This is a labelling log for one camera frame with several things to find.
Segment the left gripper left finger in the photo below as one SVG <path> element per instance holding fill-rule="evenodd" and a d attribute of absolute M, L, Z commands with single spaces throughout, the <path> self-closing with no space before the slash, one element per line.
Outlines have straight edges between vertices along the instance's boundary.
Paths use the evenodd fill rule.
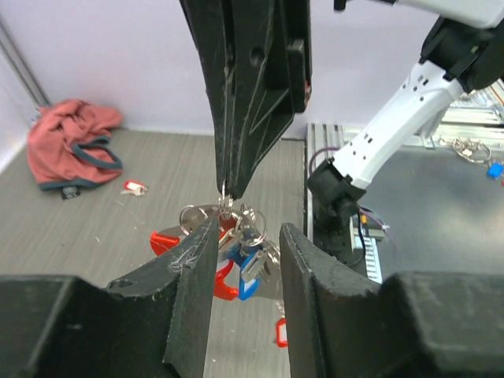
<path fill-rule="evenodd" d="M 4 377 L 200 377 L 219 224 L 97 287 L 78 276 L 1 278 Z"/>

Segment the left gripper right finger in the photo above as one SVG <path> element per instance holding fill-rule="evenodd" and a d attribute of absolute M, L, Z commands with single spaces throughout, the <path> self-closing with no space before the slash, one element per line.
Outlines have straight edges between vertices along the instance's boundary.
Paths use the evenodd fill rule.
<path fill-rule="evenodd" d="M 293 377 L 500 377 L 503 278 L 401 272 L 375 283 L 280 229 Z"/>

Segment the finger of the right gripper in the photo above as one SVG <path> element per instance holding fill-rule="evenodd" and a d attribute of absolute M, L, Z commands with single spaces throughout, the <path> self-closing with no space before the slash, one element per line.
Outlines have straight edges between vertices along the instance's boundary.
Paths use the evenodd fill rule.
<path fill-rule="evenodd" d="M 309 2 L 239 3 L 239 190 L 306 109 Z"/>
<path fill-rule="evenodd" d="M 202 67 L 213 119 L 217 187 L 243 196 L 271 150 L 266 63 L 272 45 L 273 1 L 182 1 Z"/>

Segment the metal key organizer red handle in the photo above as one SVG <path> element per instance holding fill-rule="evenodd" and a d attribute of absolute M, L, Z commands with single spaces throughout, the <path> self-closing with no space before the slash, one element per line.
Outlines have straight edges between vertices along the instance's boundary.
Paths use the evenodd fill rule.
<path fill-rule="evenodd" d="M 280 249 L 268 238 L 265 216 L 246 203 L 235 208 L 225 189 L 216 204 L 187 205 L 178 225 L 153 232 L 152 251 L 161 255 L 171 250 L 210 218 L 218 220 L 219 230 L 214 296 L 226 301 L 254 296 L 282 301 Z"/>

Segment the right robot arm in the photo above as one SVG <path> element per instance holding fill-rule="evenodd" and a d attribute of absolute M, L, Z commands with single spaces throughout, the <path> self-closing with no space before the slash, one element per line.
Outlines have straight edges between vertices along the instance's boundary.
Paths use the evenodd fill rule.
<path fill-rule="evenodd" d="M 362 272 L 366 253 L 359 199 L 414 132 L 441 116 L 461 95 L 502 77 L 503 4 L 500 1 L 415 1 L 438 18 L 418 62 L 365 128 L 320 165 L 309 166 L 314 242 Z M 213 119 L 217 208 L 233 217 L 254 171 L 294 116 L 306 110 L 311 89 L 307 1 L 183 1 Z"/>

